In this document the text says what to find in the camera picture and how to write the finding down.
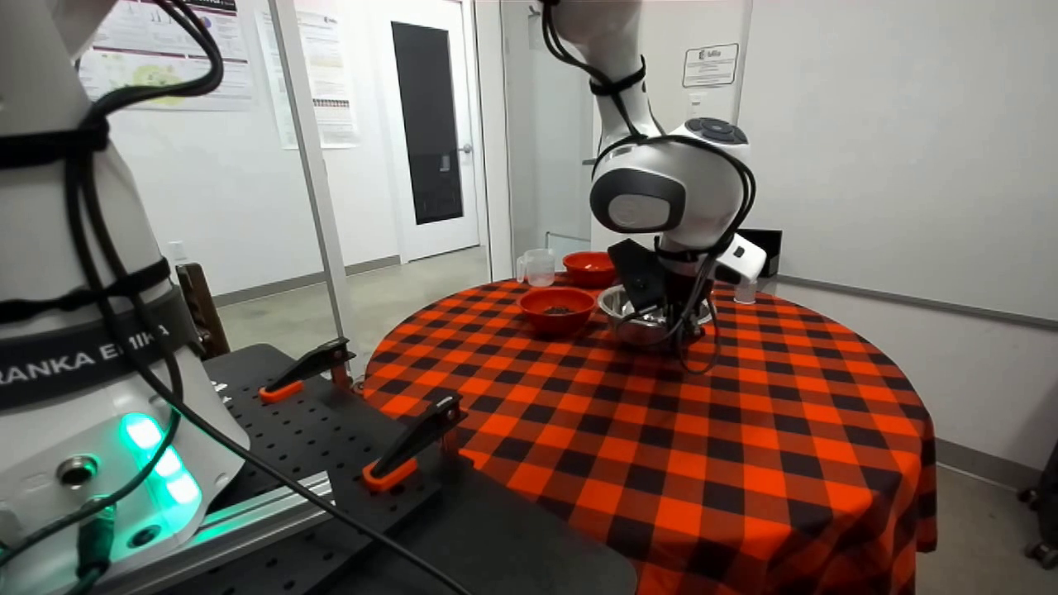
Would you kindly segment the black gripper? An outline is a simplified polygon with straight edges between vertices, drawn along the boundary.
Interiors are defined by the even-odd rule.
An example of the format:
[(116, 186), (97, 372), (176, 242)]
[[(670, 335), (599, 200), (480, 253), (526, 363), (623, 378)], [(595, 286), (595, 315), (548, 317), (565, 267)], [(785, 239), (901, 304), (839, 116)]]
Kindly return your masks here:
[(695, 312), (699, 291), (699, 272), (670, 272), (657, 252), (624, 239), (608, 249), (620, 283), (631, 296), (634, 306), (679, 306), (681, 315)]

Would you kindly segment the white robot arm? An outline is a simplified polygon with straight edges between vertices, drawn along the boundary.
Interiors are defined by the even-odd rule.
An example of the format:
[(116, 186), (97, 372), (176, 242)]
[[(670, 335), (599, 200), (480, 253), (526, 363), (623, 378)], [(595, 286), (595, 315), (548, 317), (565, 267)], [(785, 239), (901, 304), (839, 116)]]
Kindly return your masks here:
[(588, 209), (616, 234), (608, 253), (631, 304), (624, 321), (691, 337), (757, 179), (723, 146), (654, 120), (638, 50), (643, 0), (540, 0), (540, 10), (547, 50), (588, 75), (599, 105)]

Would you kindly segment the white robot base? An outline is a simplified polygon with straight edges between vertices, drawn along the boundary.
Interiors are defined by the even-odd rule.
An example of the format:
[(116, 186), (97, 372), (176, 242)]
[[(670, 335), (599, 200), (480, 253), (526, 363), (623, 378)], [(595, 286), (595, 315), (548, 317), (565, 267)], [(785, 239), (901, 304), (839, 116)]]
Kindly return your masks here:
[(0, 595), (85, 595), (179, 556), (248, 434), (196, 353), (75, 55), (116, 0), (0, 0)]

